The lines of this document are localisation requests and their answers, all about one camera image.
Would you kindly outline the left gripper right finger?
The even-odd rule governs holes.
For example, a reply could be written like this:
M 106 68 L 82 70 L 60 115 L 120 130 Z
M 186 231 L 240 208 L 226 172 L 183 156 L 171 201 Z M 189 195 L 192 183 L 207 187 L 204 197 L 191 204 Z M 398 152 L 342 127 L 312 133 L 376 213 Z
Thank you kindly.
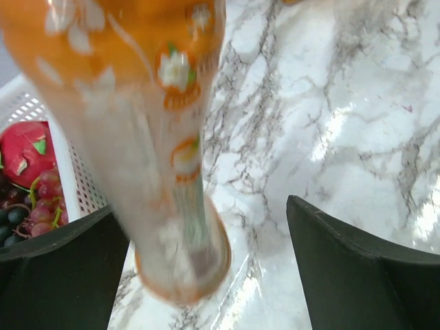
M 286 212 L 313 329 L 439 328 L 439 255 L 369 234 L 298 196 Z

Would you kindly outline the tall orange drink bottle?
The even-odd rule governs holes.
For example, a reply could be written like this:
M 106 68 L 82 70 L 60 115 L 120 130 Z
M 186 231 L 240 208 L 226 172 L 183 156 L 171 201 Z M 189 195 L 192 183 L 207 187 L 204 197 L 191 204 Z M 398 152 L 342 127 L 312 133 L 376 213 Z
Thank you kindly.
M 230 244 L 201 176 L 223 1 L 2 1 L 1 33 L 135 245 L 143 283 L 189 305 Z

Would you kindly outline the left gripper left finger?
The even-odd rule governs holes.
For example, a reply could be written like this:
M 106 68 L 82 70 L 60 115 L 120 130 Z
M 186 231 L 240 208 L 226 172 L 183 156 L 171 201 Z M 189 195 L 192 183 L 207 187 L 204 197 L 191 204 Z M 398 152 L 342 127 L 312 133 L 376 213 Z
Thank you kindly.
M 105 206 L 1 248 L 1 328 L 106 329 L 128 246 Z

